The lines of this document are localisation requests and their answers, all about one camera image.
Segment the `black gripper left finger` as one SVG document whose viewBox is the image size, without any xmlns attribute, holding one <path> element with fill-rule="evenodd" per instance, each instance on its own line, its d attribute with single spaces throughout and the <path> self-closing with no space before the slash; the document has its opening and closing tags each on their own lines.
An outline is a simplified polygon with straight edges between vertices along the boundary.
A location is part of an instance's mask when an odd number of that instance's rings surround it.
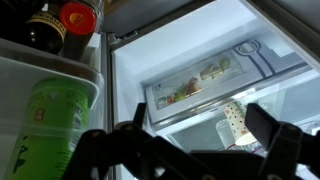
<svg viewBox="0 0 320 180">
<path fill-rule="evenodd" d="M 146 105 L 140 103 L 134 118 L 112 132 L 83 133 L 62 180 L 103 180 L 116 165 L 141 180 L 214 180 L 214 172 L 199 160 L 144 131 L 145 113 Z"/>
</svg>

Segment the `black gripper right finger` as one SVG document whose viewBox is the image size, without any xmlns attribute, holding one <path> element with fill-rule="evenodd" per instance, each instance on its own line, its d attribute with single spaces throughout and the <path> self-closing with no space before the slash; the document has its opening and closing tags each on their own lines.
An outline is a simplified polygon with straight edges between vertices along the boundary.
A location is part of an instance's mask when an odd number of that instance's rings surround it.
<svg viewBox="0 0 320 180">
<path fill-rule="evenodd" d="M 207 165 L 217 180 L 300 180 L 299 164 L 320 176 L 320 134 L 272 117 L 256 103 L 247 106 L 245 125 L 267 151 L 265 157 L 241 150 L 194 150 L 191 155 Z"/>
</svg>

